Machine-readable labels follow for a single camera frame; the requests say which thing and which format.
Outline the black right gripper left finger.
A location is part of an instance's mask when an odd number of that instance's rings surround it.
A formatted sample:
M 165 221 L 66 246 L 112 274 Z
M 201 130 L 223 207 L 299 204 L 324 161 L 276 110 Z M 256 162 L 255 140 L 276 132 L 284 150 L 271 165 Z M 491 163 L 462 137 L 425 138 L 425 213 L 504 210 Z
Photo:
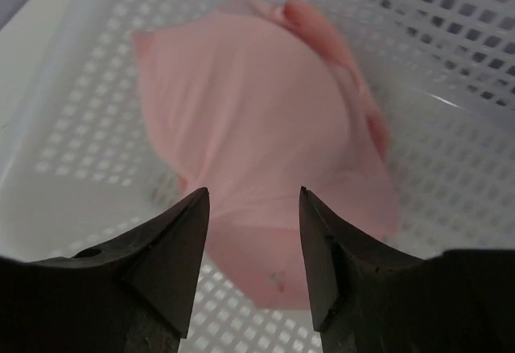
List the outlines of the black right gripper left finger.
M 73 257 L 1 260 L 4 352 L 176 352 L 187 337 L 210 212 L 200 188 Z

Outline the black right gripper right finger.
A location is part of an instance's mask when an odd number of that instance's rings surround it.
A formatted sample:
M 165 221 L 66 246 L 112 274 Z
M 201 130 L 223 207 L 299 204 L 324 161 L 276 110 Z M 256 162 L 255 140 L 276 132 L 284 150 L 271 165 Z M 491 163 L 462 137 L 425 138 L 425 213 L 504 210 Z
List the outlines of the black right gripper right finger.
M 323 351 L 513 351 L 513 251 L 420 259 L 352 226 L 306 188 L 299 226 Z

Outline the pink bra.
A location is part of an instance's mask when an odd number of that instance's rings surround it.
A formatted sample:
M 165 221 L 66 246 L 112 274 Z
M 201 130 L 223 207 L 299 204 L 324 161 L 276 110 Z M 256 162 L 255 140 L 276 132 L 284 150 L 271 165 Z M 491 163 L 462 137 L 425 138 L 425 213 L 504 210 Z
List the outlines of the pink bra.
M 312 4 L 224 2 L 132 48 L 150 143 L 183 194 L 208 189 L 207 254 L 255 306 L 309 306 L 302 187 L 371 236 L 397 230 L 387 121 Z

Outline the white perforated plastic basket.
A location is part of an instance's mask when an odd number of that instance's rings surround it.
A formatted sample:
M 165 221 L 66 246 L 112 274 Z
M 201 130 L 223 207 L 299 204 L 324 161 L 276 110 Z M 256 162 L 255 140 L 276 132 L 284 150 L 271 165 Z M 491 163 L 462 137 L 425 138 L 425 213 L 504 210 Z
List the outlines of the white perforated plastic basket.
M 1 260 L 73 257 L 192 193 L 150 143 L 132 35 L 229 1 L 53 0 L 60 25 L 30 88 L 1 88 Z M 514 0 L 299 1 L 344 38 L 388 124 L 399 224 L 370 236 L 420 259 L 514 253 Z M 176 352 L 325 351 L 310 302 L 255 306 L 205 241 Z

